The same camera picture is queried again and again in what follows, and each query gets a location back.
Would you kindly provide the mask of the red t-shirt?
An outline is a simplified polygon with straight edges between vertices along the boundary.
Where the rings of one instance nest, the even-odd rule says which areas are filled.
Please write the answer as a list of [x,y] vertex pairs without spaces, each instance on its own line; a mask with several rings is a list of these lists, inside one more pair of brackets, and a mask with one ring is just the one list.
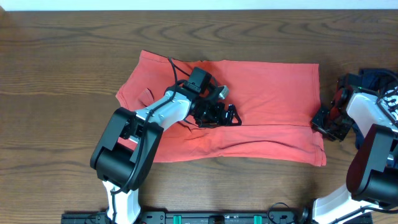
[[193,118],[163,133],[156,162],[182,162],[209,157],[258,157],[324,166],[320,133],[310,122],[320,107],[320,81],[315,63],[175,60],[142,51],[139,62],[116,94],[131,111],[161,99],[165,89],[199,67],[229,88],[225,103],[235,105],[241,125],[203,129]]

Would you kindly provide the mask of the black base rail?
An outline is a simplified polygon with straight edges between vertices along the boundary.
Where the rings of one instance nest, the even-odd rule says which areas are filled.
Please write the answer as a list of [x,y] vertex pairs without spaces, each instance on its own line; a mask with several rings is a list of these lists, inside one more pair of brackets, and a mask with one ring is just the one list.
[[[270,224],[295,223],[291,212],[265,213],[165,213],[144,212],[136,220],[138,224]],[[106,213],[64,213],[61,224],[110,224]]]

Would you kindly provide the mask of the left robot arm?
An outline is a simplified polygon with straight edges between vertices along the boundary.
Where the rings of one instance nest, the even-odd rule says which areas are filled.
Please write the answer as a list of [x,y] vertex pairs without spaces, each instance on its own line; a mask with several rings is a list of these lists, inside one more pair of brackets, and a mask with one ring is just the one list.
[[134,223],[141,207],[139,187],[148,176],[163,133],[173,124],[193,116],[200,128],[240,126],[235,105],[222,101],[227,86],[202,97],[178,85],[148,107],[136,111],[118,108],[109,120],[92,156],[90,166],[103,181],[108,194],[106,216],[110,223]]

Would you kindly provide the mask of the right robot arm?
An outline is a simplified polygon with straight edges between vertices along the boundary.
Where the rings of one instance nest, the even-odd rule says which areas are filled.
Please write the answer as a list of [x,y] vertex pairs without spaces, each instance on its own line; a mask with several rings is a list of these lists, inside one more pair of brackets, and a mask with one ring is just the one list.
[[346,182],[314,200],[303,214],[308,223],[372,223],[369,212],[397,213],[397,120],[378,92],[355,85],[339,88],[330,110],[312,121],[332,140],[344,140],[357,125],[364,141],[351,162]]

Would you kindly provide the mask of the navy blue t-shirt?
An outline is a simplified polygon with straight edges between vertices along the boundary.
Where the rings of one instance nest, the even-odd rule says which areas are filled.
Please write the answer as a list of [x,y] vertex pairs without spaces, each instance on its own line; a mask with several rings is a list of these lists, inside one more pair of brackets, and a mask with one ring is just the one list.
[[[385,68],[362,68],[358,75],[362,77],[361,86],[372,91],[379,91],[386,85],[395,82],[392,75],[397,77],[395,72]],[[357,124],[354,124],[352,129],[356,135],[355,147],[359,149],[364,142],[364,136]]]

